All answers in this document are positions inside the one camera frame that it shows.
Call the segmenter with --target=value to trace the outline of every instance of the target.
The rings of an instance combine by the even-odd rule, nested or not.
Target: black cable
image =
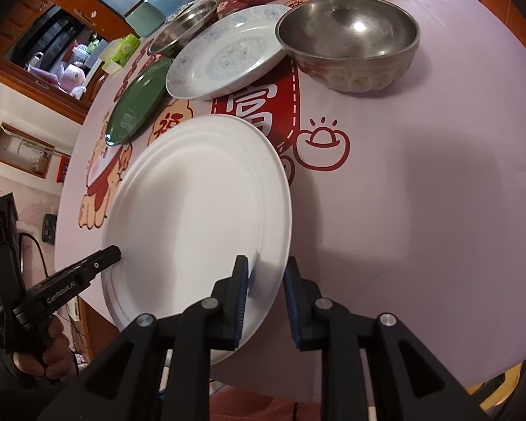
[[[87,346],[85,345],[85,342],[88,341],[88,338],[78,330],[78,328],[76,327],[76,323],[74,323],[74,320],[72,319],[72,317],[70,316],[70,314],[68,314],[68,318],[66,318],[65,316],[62,316],[62,315],[61,315],[60,313],[58,313],[58,312],[56,312],[56,314],[57,314],[58,316],[60,316],[61,318],[63,318],[64,320],[66,320],[66,321],[68,321],[68,322],[70,323],[70,325],[74,328],[74,330],[76,331],[76,333],[80,336],[80,340],[82,340],[82,346],[83,346],[86,350],[89,350],[90,347],[87,347]]]
[[[49,278],[49,273],[47,272],[47,265],[45,264],[45,257],[43,256],[43,252],[41,250],[41,246],[39,245],[38,240],[35,239],[35,237],[32,236],[32,234],[29,234],[28,232],[21,232],[20,236],[29,237],[29,239],[35,242],[35,245],[37,245],[37,248],[39,249],[39,254],[41,255],[41,261],[43,263],[43,270],[45,270],[45,277]]]

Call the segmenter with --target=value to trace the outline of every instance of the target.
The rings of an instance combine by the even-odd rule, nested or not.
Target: plush toy
[[[68,65],[59,77],[58,84],[66,93],[70,93],[73,88],[80,87],[84,80],[86,80],[86,75],[81,68]]]

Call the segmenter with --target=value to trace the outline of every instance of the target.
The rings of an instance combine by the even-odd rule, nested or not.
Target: finger
[[[71,370],[74,368],[75,365],[72,360],[72,353],[67,351],[61,360],[47,366],[46,375],[51,380],[54,380],[55,378],[65,378],[69,376]]]
[[[53,340],[53,344],[46,349],[45,353],[43,353],[43,362],[46,365],[51,365],[63,359],[68,351],[68,345],[68,337],[61,334]]]
[[[77,375],[76,364],[74,364],[72,353],[70,353],[70,361],[72,361],[72,366],[70,367],[70,370],[64,377],[60,377],[60,381],[62,381],[63,383],[68,383],[73,378],[76,378],[76,375]]]
[[[29,353],[13,354],[14,365],[23,373],[33,375],[34,377],[42,377],[45,374],[43,366]]]
[[[65,330],[65,325],[62,324],[62,321],[60,321],[58,316],[53,315],[53,319],[49,323],[48,327],[49,336],[51,336],[53,339],[56,339],[56,337],[59,337],[62,334],[63,330]]]

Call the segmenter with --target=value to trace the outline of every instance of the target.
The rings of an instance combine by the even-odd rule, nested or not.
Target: green dish
[[[111,113],[105,143],[127,143],[141,128],[166,95],[166,75],[171,60],[161,58],[132,81]]]

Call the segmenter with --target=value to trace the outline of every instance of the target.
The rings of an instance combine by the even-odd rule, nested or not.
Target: wall
[[[25,231],[40,242],[49,274],[54,272],[54,247],[41,242],[41,224],[45,214],[58,212],[60,196],[28,187],[0,175],[0,196],[14,193],[18,211],[18,231]],[[23,240],[23,279],[26,287],[33,286],[45,277],[41,257],[35,244],[28,238]]]
[[[526,20],[511,0],[481,0],[526,48]]]
[[[71,153],[81,126],[0,83],[0,123],[6,122],[32,136],[48,142],[57,150]],[[59,157],[51,160],[45,180],[0,163],[0,175],[24,185],[60,195],[62,184],[56,183]]]

